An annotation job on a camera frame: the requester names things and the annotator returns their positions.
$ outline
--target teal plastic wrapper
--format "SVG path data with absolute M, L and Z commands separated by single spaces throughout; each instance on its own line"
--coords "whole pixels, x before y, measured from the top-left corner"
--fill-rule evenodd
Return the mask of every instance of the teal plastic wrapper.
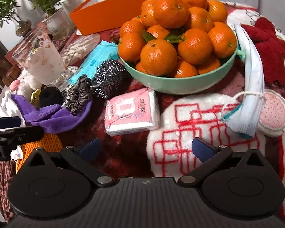
M 109 59 L 119 59 L 118 45 L 101 41 L 80 65 L 78 71 L 69 79 L 69 83 L 75 85 L 79 77 L 83 74 L 86 74 L 88 78 L 93 79 L 97 72 L 97 67 L 99 67 L 103 61 Z

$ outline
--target blanket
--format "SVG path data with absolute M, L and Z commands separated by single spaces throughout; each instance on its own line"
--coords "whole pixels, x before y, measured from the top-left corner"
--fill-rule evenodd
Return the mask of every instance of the blanket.
M 235 3 L 226 3 L 226 6 L 229 10 L 228 23 L 238 21 L 253 25 L 260 17 L 251 7 Z M 285 35 L 278 28 L 276 33 L 285 40 Z M 102 40 L 110 41 L 111 36 L 117 34 L 116 29 L 100 33 L 100 36 Z M 117 95 L 142 87 L 142 84 L 127 76 Z M 282 96 L 285 95 L 285 84 L 272 85 L 269 88 Z M 224 79 L 202 93 L 187 96 L 157 93 L 162 122 L 159 130 L 110 137 L 104 127 L 106 102 L 95 98 L 86 119 L 72 131 L 59 134 L 59 137 L 64 146 L 80 146 L 95 136 L 100 138 L 103 148 L 92 164 L 116 179 L 121 176 L 173 176 L 178 179 L 201 164 L 191 149 L 192 139 L 197 136 L 215 146 L 223 144 L 235 151 L 258 147 L 276 172 L 282 176 L 282 172 L 285 172 L 285 153 L 282 150 L 281 138 L 269 138 L 257 132 L 252 141 L 243 140 L 218 118 L 218 113 L 226 100 L 243 89 L 243 67 L 237 58 Z M 227 109 L 233 109 L 236 104 L 237 102 L 231 103 Z M 0 163 L 0 210 L 7 220 L 14 216 L 5 194 L 12 175 L 8 172 L 8 167 L 8 162 Z M 280 215 L 285 219 L 285 201 Z

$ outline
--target orange mesh fabric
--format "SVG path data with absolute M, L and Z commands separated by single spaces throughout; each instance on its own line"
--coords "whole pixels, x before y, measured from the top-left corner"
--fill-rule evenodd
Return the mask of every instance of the orange mesh fabric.
M 53 134 L 44 134 L 42 140 L 22 145 L 21 149 L 23 152 L 23 159 L 18 160 L 16 165 L 16 173 L 19 171 L 20 167 L 34 150 L 34 148 L 39 146 L 43 147 L 47 152 L 60 152 L 60 150 L 63 148 L 58 136 Z

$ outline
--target mask ear loop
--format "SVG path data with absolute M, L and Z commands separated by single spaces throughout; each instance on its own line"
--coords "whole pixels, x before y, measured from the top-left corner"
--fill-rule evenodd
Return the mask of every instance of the mask ear loop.
M 245 95 L 245 94 L 250 94 L 250 95 L 258 95 L 260 97 L 264 98 L 264 101 L 266 102 L 266 98 L 265 95 L 261 92 L 252 92 L 252 91 L 242 91 L 237 93 L 236 95 L 234 95 L 227 103 L 224 104 L 222 110 L 221 110 L 221 119 L 223 122 L 226 122 L 224 116 L 223 116 L 223 112 L 225 111 L 225 109 L 227 108 L 227 106 L 233 101 L 236 100 L 238 97 Z

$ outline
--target bowl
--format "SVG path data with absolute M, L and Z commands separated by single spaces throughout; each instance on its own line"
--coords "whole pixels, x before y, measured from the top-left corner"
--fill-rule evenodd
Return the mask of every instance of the bowl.
M 144 74 L 137 71 L 133 63 L 127 63 L 123 59 L 122 61 L 129 74 L 144 86 L 161 93 L 183 95 L 198 93 L 217 84 L 231 69 L 236 55 L 245 60 L 245 52 L 237 48 L 231 57 L 220 59 L 222 65 L 219 68 L 205 74 L 186 78 L 157 77 Z

